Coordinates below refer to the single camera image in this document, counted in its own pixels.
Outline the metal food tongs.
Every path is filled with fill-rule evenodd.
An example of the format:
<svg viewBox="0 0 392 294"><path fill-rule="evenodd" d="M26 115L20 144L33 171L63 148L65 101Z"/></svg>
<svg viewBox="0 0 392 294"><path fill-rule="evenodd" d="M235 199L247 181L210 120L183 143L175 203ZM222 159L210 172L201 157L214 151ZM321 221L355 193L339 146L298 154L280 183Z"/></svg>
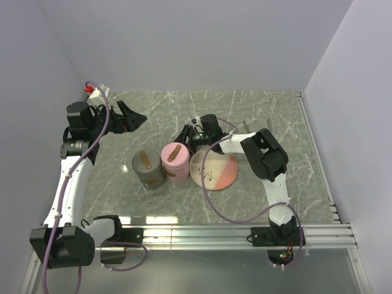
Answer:
<svg viewBox="0 0 392 294"><path fill-rule="evenodd" d="M271 118L268 118L268 119L267 119L266 125L267 125L267 128L268 128L271 132L273 132L273 123L272 123ZM249 125L248 125L247 121L243 121L243 127L244 127L244 130L245 130L245 132L246 132L247 134L249 134L249 133L252 132L252 131L250 130L250 128L249 128Z"/></svg>

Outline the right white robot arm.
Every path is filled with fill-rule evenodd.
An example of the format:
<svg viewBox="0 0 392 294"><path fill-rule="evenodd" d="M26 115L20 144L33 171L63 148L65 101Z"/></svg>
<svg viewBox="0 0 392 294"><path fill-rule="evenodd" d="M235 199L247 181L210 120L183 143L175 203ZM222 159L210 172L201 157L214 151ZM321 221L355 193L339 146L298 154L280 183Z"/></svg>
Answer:
<svg viewBox="0 0 392 294"><path fill-rule="evenodd" d="M270 237L278 245L285 244L297 228L286 185L287 153L266 128L239 134L238 128L226 121L232 130L224 132L219 125L220 120L214 114L198 116L183 127L175 142L185 144L191 154L195 154L199 146L208 146L208 151L218 154L245 155L266 192Z"/></svg>

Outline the pink lid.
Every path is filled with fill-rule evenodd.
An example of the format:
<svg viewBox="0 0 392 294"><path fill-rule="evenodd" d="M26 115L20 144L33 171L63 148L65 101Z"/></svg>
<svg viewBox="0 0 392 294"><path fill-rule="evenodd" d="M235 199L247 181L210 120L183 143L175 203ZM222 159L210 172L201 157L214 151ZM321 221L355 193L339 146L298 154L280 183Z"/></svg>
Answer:
<svg viewBox="0 0 392 294"><path fill-rule="evenodd" d="M180 168L188 163L190 154L186 145L173 142L163 147L160 157L166 167Z"/></svg>

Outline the tall grey container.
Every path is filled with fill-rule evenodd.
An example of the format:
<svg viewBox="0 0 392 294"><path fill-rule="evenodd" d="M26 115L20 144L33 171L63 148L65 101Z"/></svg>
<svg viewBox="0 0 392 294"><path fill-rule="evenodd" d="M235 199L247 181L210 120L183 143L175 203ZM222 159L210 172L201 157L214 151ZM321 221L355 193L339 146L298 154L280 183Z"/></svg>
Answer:
<svg viewBox="0 0 392 294"><path fill-rule="evenodd" d="M165 175L161 168L149 173L138 174L138 178L146 190L156 190L160 188L165 181Z"/></svg>

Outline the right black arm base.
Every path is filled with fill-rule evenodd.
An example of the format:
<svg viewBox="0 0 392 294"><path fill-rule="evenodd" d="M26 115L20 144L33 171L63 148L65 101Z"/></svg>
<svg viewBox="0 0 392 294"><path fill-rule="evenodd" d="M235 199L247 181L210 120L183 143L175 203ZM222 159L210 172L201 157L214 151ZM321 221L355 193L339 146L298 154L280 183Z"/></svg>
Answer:
<svg viewBox="0 0 392 294"><path fill-rule="evenodd" d="M253 247L267 247L269 261L276 266L287 266L295 259L294 247L306 245L303 231L293 220L278 226L270 223L269 227L251 227L246 241Z"/></svg>

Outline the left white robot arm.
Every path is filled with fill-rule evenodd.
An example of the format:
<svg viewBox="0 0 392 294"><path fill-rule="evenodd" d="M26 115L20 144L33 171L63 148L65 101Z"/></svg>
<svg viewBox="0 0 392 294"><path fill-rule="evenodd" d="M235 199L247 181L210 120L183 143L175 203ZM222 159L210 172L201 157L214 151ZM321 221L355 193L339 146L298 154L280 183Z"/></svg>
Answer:
<svg viewBox="0 0 392 294"><path fill-rule="evenodd" d="M113 107L74 102L67 106L68 127L60 150L61 176L51 210L41 228L31 231L29 241L47 269L88 266L102 243L117 246L124 239L119 216L96 217L81 227L81 206L86 185L96 163L99 139L109 132L137 130L145 115L132 111L123 101Z"/></svg>

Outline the tall pink container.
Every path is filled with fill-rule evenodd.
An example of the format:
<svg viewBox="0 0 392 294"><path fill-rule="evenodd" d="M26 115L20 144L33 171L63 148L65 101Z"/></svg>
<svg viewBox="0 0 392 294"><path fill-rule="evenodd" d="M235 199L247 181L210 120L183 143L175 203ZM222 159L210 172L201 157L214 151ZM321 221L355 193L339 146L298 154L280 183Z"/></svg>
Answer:
<svg viewBox="0 0 392 294"><path fill-rule="evenodd" d="M162 166L167 179L172 183L182 184L189 176L188 160L178 163L163 161Z"/></svg>

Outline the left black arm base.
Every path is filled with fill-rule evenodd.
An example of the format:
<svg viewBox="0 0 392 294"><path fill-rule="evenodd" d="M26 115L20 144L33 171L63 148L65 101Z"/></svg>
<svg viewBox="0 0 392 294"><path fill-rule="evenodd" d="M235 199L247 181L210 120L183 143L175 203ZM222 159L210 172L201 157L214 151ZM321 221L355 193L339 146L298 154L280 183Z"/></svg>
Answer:
<svg viewBox="0 0 392 294"><path fill-rule="evenodd" d="M104 267L122 265L131 249L141 249L144 252L142 260L132 268L140 266L147 257L147 249L143 245L144 230L142 228L122 228L120 233L106 239L100 245L100 262Z"/></svg>

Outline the grey lid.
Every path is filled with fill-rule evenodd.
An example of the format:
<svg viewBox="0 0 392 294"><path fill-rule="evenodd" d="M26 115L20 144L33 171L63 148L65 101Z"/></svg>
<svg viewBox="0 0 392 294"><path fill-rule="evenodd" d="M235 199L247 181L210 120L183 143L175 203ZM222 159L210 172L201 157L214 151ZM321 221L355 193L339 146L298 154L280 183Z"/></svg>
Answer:
<svg viewBox="0 0 392 294"><path fill-rule="evenodd" d="M160 155L153 149L142 149L132 158L132 168L137 175L149 176L162 168Z"/></svg>

